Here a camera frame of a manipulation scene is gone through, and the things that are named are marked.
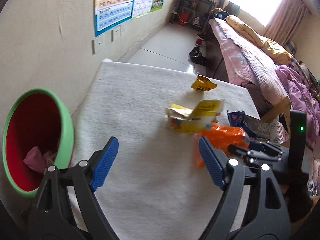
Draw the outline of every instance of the pink tissue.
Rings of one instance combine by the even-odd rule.
[[[33,147],[28,153],[27,156],[23,160],[24,164],[27,165],[30,169],[44,173],[47,165],[45,163],[45,159],[43,158],[39,148],[37,146]]]

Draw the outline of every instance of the trash bin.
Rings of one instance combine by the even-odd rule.
[[[67,168],[71,159],[74,131],[70,113],[51,91],[35,88],[12,106],[3,132],[4,169],[12,187],[24,197],[34,197],[43,174],[23,163],[28,151],[38,146],[45,153],[58,147],[54,165]]]

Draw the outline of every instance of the orange plastic bag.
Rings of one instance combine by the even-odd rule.
[[[242,128],[232,126],[218,126],[217,124],[214,124],[211,130],[196,133],[194,135],[193,145],[197,168],[204,166],[204,161],[202,160],[198,146],[199,138],[202,136],[206,136],[214,148],[224,151],[224,153],[228,157],[231,157],[231,154],[228,152],[228,146],[230,144],[247,148],[250,143],[248,135]]]

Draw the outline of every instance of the pink bedsheet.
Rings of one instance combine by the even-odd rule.
[[[276,66],[267,54],[237,33],[227,22],[214,18],[209,24],[220,44],[230,83],[240,85],[252,82],[272,105],[287,96],[276,75]]]

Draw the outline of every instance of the green rim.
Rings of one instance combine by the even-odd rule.
[[[8,126],[11,120],[11,117],[18,107],[18,105],[28,96],[34,95],[34,94],[44,94],[49,96],[50,98],[53,99],[55,104],[57,105],[60,113],[60,120],[61,120],[61,134],[60,134],[60,143],[59,143],[59,148],[58,148],[58,154],[57,158],[54,162],[54,165],[57,166],[59,169],[65,169],[68,167],[71,155],[72,155],[72,150],[73,150],[73,143],[74,143],[74,131],[73,131],[73,124],[72,120],[70,117],[69,110],[67,107],[64,105],[64,103],[58,98],[56,94],[51,92],[48,89],[44,88],[34,88],[29,90],[28,92],[24,93],[22,96],[18,98],[18,100],[14,103],[14,105],[11,107],[10,112],[8,114],[7,120],[4,125],[4,132],[2,136],[2,159],[3,159],[3,164],[4,164],[4,170],[5,173],[7,174],[7,177],[9,179],[10,184],[12,187],[22,196],[28,197],[28,198],[33,198],[36,195],[36,192],[38,188],[32,190],[32,191],[25,191],[21,189],[12,179],[11,174],[9,172],[8,164],[7,164],[7,158],[6,158],[6,149],[5,149],[5,144],[6,144],[6,137],[7,137],[7,131],[8,131]]]

